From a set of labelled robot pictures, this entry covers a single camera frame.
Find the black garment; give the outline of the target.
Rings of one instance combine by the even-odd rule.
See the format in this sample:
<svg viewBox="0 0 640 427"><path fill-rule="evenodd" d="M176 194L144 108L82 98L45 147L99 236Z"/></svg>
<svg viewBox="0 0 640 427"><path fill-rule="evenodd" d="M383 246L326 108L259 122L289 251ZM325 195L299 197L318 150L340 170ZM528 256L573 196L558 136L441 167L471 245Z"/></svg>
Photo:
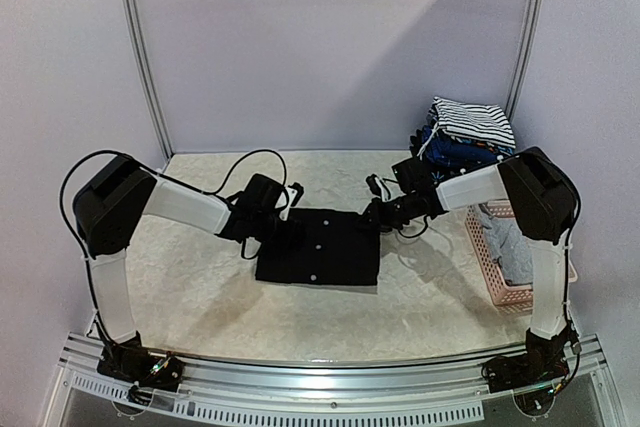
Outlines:
<svg viewBox="0 0 640 427"><path fill-rule="evenodd" d="M380 232L356 212L294 208L262 244L255 279L276 284L375 287Z"/></svg>

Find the black white striped shirt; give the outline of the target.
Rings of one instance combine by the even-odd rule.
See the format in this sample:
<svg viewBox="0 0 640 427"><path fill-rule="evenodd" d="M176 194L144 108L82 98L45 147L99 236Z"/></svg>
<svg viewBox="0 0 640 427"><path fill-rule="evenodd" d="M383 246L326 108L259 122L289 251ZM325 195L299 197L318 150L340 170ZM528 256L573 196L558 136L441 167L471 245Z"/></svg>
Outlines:
<svg viewBox="0 0 640 427"><path fill-rule="evenodd" d="M432 110L439 130L450 137L516 148L511 124L499 105L468 104L435 97Z"/></svg>

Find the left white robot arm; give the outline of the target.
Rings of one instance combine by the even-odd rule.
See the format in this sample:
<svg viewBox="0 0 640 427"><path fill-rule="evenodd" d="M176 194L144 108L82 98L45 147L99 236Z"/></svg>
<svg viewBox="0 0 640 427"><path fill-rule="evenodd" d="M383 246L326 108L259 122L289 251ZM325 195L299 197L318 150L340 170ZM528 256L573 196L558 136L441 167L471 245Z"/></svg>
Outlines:
<svg viewBox="0 0 640 427"><path fill-rule="evenodd" d="M139 222L154 216L240 244L264 244L290 227L289 212L304 193L255 174L228 198L207 194L136 159L115 153L75 195L76 234L85 249L90 286L103 335L117 345L108 357L128 381L148 373L148 359L131 344L137 329L129 298L126 256Z"/></svg>

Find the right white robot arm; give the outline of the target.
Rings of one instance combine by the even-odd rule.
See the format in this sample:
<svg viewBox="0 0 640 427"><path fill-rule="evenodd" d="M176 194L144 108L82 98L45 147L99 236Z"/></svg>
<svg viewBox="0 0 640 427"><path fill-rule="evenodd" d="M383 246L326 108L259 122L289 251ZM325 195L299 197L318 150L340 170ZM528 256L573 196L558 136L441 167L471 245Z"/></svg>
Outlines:
<svg viewBox="0 0 640 427"><path fill-rule="evenodd" d="M359 224L380 232L400 231L410 221L430 220L450 211L507 201L531 249L533 311L528 334L557 340L570 329L568 262L572 230L580 213L579 193L571 179L538 147L434 183L426 167L405 162L409 180L401 196L375 197Z"/></svg>

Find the pink plastic laundry basket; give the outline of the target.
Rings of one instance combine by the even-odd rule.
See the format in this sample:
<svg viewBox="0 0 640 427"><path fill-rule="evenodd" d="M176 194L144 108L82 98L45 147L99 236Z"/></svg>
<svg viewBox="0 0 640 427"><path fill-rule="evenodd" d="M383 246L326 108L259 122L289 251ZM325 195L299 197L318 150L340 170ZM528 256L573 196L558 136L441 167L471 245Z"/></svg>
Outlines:
<svg viewBox="0 0 640 427"><path fill-rule="evenodd" d="M502 312L528 312L533 306L532 283L523 286L508 286L505 283L498 265L490 258L481 225L476 218L475 207L479 205L471 206L467 209L465 226L470 236L492 303ZM512 218L515 220L511 205L506 200L488 202L483 205L487 205L489 212L497 217Z"/></svg>

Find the dark blue folded garment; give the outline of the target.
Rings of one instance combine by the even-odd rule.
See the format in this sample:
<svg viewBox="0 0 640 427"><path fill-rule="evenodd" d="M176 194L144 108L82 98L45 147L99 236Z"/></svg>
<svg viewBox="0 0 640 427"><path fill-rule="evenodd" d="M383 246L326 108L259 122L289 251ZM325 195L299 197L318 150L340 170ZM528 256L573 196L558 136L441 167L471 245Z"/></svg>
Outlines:
<svg viewBox="0 0 640 427"><path fill-rule="evenodd" d="M422 129L416 131L415 141L417 142L417 155L423 161L429 162L437 167L451 171L459 171L460 169L471 169L492 164L496 162L499 157L505 158L513 155L501 153L495 155L493 152L482 148L465 145L452 147L451 145L441 144L435 137L435 133L424 138L425 128L429 131L428 126L424 126Z"/></svg>

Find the blue orange patterned shorts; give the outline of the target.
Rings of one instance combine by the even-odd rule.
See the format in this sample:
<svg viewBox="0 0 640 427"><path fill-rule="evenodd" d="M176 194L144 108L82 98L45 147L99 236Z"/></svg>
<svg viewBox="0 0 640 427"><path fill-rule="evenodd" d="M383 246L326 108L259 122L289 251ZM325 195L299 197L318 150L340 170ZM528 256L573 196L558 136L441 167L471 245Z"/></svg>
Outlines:
<svg viewBox="0 0 640 427"><path fill-rule="evenodd" d="M424 138L427 138L429 135L435 132L435 137L441 144L451 145L452 147L465 145L474 148L482 148L493 152L495 155L497 155L498 153L505 155L511 155L515 153L515 149L513 147L503 146L488 141L451 136L447 134L442 128L440 128L436 121L433 121L430 125L428 125L428 128L429 131L427 131L426 128L424 130Z"/></svg>

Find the grey garment in basket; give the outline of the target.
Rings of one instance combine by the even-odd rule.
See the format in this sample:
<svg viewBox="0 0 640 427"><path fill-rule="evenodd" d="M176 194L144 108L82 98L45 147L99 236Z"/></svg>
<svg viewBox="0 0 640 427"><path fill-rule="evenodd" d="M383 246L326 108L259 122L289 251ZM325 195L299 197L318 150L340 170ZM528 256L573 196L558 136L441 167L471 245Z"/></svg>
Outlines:
<svg viewBox="0 0 640 427"><path fill-rule="evenodd" d="M475 207L490 258L495 262L508 286L523 286L533 281L532 257L526 239L516 221L497 217L487 205Z"/></svg>

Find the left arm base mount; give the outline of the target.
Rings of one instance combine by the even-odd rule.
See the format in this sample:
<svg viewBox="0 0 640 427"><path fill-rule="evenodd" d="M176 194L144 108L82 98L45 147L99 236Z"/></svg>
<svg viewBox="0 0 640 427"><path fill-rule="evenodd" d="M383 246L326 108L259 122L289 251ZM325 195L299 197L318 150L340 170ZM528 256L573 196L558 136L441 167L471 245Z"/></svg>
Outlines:
<svg viewBox="0 0 640 427"><path fill-rule="evenodd" d="M178 390L184 369L185 363L175 355L153 354L138 338L122 344L107 343L97 365L102 376L169 392Z"/></svg>

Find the aluminium front rail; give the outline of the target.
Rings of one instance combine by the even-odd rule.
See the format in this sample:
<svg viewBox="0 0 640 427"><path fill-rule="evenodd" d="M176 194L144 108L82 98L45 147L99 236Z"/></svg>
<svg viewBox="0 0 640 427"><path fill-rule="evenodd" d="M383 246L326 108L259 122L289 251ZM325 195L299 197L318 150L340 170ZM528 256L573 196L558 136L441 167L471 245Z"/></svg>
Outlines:
<svg viewBox="0 0 640 427"><path fill-rule="evenodd" d="M625 418L596 336L568 362L569 386L544 402L535 390L492 392L481 367L492 349L404 363L283 363L185 356L176 392L147 405L97 371L100 343L68 337L46 426L622 426Z"/></svg>

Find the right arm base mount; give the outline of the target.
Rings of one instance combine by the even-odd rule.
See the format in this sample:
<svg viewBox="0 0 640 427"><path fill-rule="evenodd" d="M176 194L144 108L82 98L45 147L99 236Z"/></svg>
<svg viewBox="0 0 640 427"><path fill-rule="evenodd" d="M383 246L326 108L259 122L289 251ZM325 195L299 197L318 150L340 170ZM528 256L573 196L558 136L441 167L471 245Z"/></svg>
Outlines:
<svg viewBox="0 0 640 427"><path fill-rule="evenodd" d="M557 395L575 378L580 357L579 334L571 326L551 339L542 338L528 329L523 354L495 356L482 364L481 375L491 393L560 378L560 384L552 388L552 394Z"/></svg>

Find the right aluminium corner post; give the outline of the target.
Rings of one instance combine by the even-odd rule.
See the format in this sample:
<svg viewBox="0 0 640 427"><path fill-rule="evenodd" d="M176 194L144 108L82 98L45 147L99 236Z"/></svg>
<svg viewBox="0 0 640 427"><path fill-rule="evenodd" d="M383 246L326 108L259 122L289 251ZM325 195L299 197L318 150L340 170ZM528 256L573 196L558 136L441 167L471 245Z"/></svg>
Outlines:
<svg viewBox="0 0 640 427"><path fill-rule="evenodd" d="M533 52L542 1L543 0L526 0L516 65L505 104L505 114L509 120L512 120L515 116L525 83L529 61Z"/></svg>

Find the aluminium corner post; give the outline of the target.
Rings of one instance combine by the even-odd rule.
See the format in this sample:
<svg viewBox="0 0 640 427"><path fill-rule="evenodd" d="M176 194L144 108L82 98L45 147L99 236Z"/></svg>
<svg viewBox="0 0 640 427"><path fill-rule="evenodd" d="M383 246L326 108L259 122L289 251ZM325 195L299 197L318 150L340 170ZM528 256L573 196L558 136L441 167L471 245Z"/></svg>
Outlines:
<svg viewBox="0 0 640 427"><path fill-rule="evenodd" d="M174 155L174 149L153 78L138 2L137 0L122 0L122 3L146 107L162 156L168 162Z"/></svg>
<svg viewBox="0 0 640 427"><path fill-rule="evenodd" d="M543 0L526 0L516 65L505 104L505 114L509 120L512 120L515 116L525 83L529 61L533 52L542 1Z"/></svg>

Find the left aluminium corner post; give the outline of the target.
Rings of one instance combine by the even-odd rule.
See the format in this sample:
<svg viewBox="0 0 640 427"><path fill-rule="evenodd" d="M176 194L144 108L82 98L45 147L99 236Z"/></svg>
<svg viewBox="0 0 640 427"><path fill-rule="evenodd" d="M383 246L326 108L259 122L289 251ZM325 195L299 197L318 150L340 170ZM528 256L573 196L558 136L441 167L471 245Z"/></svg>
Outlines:
<svg viewBox="0 0 640 427"><path fill-rule="evenodd" d="M162 156L168 162L174 155L174 149L153 78L138 2L137 0L122 0L122 3L146 107Z"/></svg>

